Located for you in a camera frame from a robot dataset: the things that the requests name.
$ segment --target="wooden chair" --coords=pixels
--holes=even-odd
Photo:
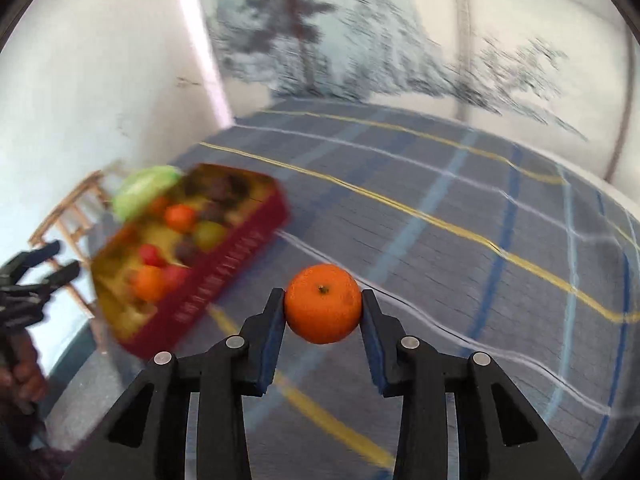
[[[89,200],[97,202],[97,205],[102,209],[107,209],[110,206],[110,198],[101,186],[103,178],[103,172],[95,171],[64,197],[33,232],[29,238],[30,247],[39,248],[45,245],[47,243],[45,236],[50,230],[55,230],[76,254],[81,265],[89,270],[90,257],[81,249],[80,242],[95,222],[90,219],[90,215],[81,206],[86,206],[86,202]],[[62,266],[55,258],[52,258],[49,263],[55,270]],[[98,350],[106,353],[103,327],[95,317],[95,305],[87,302],[72,283],[69,283],[65,288],[80,306],[80,309],[89,317],[89,324]]]

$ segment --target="box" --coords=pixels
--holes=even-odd
[[[234,209],[236,222],[217,246],[197,256],[182,285],[157,303],[136,304],[127,276],[142,266],[138,249],[143,243],[160,247],[163,256],[176,263],[172,253],[182,235],[158,216],[145,211],[127,222],[92,260],[98,306],[117,341],[130,353],[149,360],[159,351],[171,350],[286,222],[287,207],[276,181],[251,171],[201,164],[164,196],[172,203],[202,208],[207,199],[201,191],[207,179],[231,174],[240,176],[249,187],[248,197]]]

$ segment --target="green vegetable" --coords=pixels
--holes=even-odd
[[[139,215],[157,196],[182,177],[173,166],[153,166],[129,175],[113,197],[113,214],[121,222]]]

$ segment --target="red apple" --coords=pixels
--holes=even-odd
[[[160,249],[153,244],[140,245],[138,254],[140,255],[142,263],[145,265],[150,265],[152,267],[166,266],[166,260],[162,257]]]
[[[187,279],[190,273],[190,269],[189,267],[180,265],[168,265],[162,272],[164,272],[164,282],[166,283],[167,290],[172,291],[184,283],[184,280]]]

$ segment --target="triangular cutout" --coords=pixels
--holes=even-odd
[[[491,385],[495,409],[498,412],[502,442],[505,446],[519,446],[538,439],[535,428],[518,409],[511,396],[501,384]]]
[[[127,447],[140,447],[153,394],[154,386],[152,384],[146,384],[138,392],[111,428],[108,436],[109,442]]]

